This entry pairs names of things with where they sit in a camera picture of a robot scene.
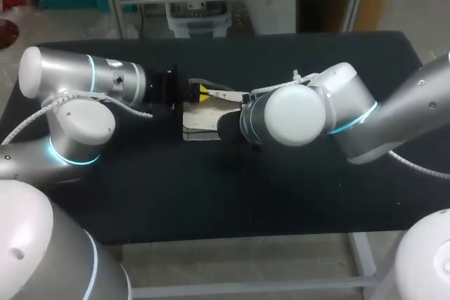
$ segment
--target teal box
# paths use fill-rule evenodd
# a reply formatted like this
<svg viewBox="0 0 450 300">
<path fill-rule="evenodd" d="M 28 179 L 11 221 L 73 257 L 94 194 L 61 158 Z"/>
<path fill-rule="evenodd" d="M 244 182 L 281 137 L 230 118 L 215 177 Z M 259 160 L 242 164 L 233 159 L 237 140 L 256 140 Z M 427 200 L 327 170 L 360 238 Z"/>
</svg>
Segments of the teal box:
<svg viewBox="0 0 450 300">
<path fill-rule="evenodd" d="M 41 9 L 67 10 L 96 7 L 96 0 L 39 0 Z"/>
<path fill-rule="evenodd" d="M 110 12 L 110 4 L 108 3 L 108 0 L 96 0 L 96 4 L 100 12 Z M 124 5 L 122 6 L 122 10 L 126 13 L 134 12 L 134 6 Z"/>
</svg>

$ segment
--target blue led ring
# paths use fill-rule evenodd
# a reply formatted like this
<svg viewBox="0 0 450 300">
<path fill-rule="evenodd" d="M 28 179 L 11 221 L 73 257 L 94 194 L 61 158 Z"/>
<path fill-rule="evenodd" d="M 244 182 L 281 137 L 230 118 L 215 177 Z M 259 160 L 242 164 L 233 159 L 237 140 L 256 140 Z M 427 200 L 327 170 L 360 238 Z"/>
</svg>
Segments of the blue led ring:
<svg viewBox="0 0 450 300">
<path fill-rule="evenodd" d="M 96 160 L 98 160 L 98 158 L 100 157 L 100 155 L 99 155 L 96 158 L 94 158 L 94 159 L 92 159 L 90 161 L 87 161 L 87 162 L 71 161 L 70 159 L 67 159 L 64 156 L 61 156 L 61 155 L 58 154 L 58 152 L 56 151 L 55 147 L 53 146 L 53 143 L 51 142 L 51 138 L 49 138 L 49 150 L 50 150 L 50 153 L 54 157 L 57 157 L 61 161 L 66 162 L 68 164 L 73 164 L 73 165 L 90 165 L 90 164 L 94 163 Z"/>
</svg>

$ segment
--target white cap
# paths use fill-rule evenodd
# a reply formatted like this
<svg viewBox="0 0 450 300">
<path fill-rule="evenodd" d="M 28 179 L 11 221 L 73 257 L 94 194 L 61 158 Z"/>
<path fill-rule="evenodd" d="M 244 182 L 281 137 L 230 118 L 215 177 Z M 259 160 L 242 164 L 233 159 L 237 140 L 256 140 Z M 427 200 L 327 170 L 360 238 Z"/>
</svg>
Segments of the white cap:
<svg viewBox="0 0 450 300">
<path fill-rule="evenodd" d="M 10 299 L 41 263 L 53 229 L 53 210 L 39 190 L 0 181 L 0 299 Z"/>
<path fill-rule="evenodd" d="M 115 130 L 112 112 L 103 104 L 88 98 L 78 98 L 55 109 L 56 118 L 65 135 L 86 145 L 108 142 Z"/>
<path fill-rule="evenodd" d="M 20 59 L 19 87 L 27 98 L 35 98 L 42 78 L 42 56 L 37 47 L 28 47 Z"/>
<path fill-rule="evenodd" d="M 426 216 L 405 234 L 395 274 L 403 300 L 450 299 L 450 209 Z"/>
<path fill-rule="evenodd" d="M 264 121 L 272 137 L 292 147 L 313 141 L 322 132 L 325 119 L 320 95 L 300 84 L 277 89 L 264 110 Z"/>
</svg>

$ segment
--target white robotic arm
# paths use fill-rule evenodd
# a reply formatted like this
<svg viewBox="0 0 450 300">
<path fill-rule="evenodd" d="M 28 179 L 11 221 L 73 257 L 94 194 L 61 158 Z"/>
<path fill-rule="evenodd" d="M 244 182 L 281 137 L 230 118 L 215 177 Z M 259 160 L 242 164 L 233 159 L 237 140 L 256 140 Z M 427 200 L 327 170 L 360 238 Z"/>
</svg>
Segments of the white robotic arm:
<svg viewBox="0 0 450 300">
<path fill-rule="evenodd" d="M 33 185 L 69 181 L 94 163 L 115 130 L 107 100 L 141 117 L 143 102 L 154 99 L 143 68 L 134 63 L 30 47 L 20 61 L 23 95 L 38 98 L 42 109 L 22 122 L 0 147 L 0 177 Z M 49 136 L 26 143 L 11 140 L 45 114 Z"/>
<path fill-rule="evenodd" d="M 307 85 L 288 83 L 253 91 L 240 116 L 242 134 L 253 144 L 277 142 L 300 146 L 318 135 L 331 135 L 353 164 L 390 153 L 397 146 L 450 122 L 450 54 L 420 68 L 385 102 L 377 102 L 356 70 L 340 63 L 309 76 Z"/>
<path fill-rule="evenodd" d="M 395 261 L 403 300 L 450 297 L 450 210 L 417 222 Z M 123 267 L 47 196 L 0 181 L 0 299 L 131 300 Z"/>
</svg>

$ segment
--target white bin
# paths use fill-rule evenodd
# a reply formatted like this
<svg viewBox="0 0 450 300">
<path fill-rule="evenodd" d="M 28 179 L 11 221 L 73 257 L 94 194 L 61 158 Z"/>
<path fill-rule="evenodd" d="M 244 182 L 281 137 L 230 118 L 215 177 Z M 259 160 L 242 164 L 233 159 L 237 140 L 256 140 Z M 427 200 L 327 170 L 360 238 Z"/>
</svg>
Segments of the white bin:
<svg viewBox="0 0 450 300">
<path fill-rule="evenodd" d="M 256 34 L 296 33 L 295 0 L 245 0 Z"/>
<path fill-rule="evenodd" d="M 225 14 L 201 18 L 174 18 L 170 13 L 170 3 L 166 3 L 166 15 L 169 28 L 176 38 L 190 38 L 199 35 L 212 34 L 213 37 L 226 37 L 231 26 L 231 7 L 226 5 Z"/>
</svg>

